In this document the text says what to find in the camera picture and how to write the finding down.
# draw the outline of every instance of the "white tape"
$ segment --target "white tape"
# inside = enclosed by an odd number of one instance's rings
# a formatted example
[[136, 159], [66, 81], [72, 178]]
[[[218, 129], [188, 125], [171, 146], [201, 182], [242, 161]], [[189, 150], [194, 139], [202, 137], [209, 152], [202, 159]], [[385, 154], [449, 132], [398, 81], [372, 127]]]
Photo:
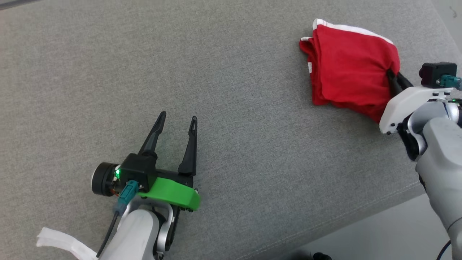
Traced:
[[96, 252], [74, 237], [57, 230], [42, 228], [38, 234], [38, 247], [55, 247], [71, 252], [78, 260], [97, 260]]

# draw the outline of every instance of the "robot arm with green bracket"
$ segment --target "robot arm with green bracket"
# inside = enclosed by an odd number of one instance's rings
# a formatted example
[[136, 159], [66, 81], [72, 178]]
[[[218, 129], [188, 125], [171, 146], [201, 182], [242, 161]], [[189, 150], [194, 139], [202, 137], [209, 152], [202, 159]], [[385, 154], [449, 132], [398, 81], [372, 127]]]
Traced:
[[[194, 211], [199, 208], [201, 198], [197, 189], [193, 188], [193, 177], [196, 175], [197, 118], [193, 117], [191, 120], [188, 130], [189, 141], [178, 172], [156, 169], [158, 156], [155, 148], [164, 128], [165, 118], [166, 112], [160, 113], [137, 154], [129, 154], [120, 165], [103, 162], [93, 173], [91, 188], [95, 194], [122, 195], [127, 184], [133, 184], [133, 181], [136, 181], [139, 190], [136, 195], [133, 193], [133, 199], [126, 202], [126, 210], [125, 208], [115, 210], [108, 235], [115, 225], [117, 216], [122, 215], [122, 218], [116, 235], [100, 259], [117, 260], [123, 257], [130, 257], [133, 260], [162, 259], [173, 242], [180, 211]], [[151, 210], [139, 209], [142, 205], [149, 206]], [[168, 215], [162, 215], [156, 208], [166, 209]], [[140, 225], [142, 219], [147, 223]], [[140, 248], [136, 243], [141, 241], [145, 243], [141, 245], [144, 250], [131, 252], [130, 248], [135, 245]], [[106, 241], [103, 242], [99, 254], [105, 243]]]

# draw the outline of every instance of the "green plastic part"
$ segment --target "green plastic part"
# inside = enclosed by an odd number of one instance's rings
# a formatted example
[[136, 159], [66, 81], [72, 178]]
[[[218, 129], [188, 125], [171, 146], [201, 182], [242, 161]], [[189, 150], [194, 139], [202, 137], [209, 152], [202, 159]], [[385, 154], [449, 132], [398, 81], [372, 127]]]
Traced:
[[197, 210], [201, 204], [195, 189], [164, 178], [157, 178], [148, 193], [139, 192], [138, 195], [191, 210]]

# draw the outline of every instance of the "red cloth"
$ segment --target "red cloth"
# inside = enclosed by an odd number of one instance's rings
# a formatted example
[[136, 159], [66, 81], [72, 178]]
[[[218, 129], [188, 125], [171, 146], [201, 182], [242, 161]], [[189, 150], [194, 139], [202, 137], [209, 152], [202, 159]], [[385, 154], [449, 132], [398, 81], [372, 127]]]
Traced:
[[386, 72], [400, 71], [398, 50], [385, 37], [322, 19], [313, 23], [313, 37], [303, 37], [308, 54], [313, 103], [331, 102], [371, 117], [379, 123], [391, 99]]

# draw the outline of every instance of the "white fabric edge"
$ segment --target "white fabric edge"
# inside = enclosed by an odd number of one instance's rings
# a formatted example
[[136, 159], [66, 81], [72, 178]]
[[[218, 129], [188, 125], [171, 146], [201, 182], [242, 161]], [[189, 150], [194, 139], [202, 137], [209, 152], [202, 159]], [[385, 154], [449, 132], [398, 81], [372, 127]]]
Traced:
[[381, 35], [378, 35], [378, 34], [376, 34], [374, 32], [371, 32], [369, 30], [363, 29], [363, 28], [349, 26], [349, 25], [334, 25], [334, 24], [331, 24], [329, 22], [324, 21], [323, 19], [317, 18], [313, 22], [313, 31], [317, 29], [318, 25], [323, 25], [323, 26], [326, 26], [326, 27], [329, 27], [329, 28], [342, 30], [342, 31], [351, 31], [351, 32], [355, 32], [355, 33], [359, 33], [359, 34], [363, 34], [363, 35], [379, 37], [379, 38], [385, 40], [386, 42], [388, 42], [389, 44], [394, 45], [393, 42], [390, 41], [389, 39], [387, 39], [387, 38], [385, 38], [385, 37], [383, 37]]
[[97, 260], [96, 252], [74, 237], [57, 230], [42, 228], [37, 247], [55, 247], [71, 252], [78, 260]]

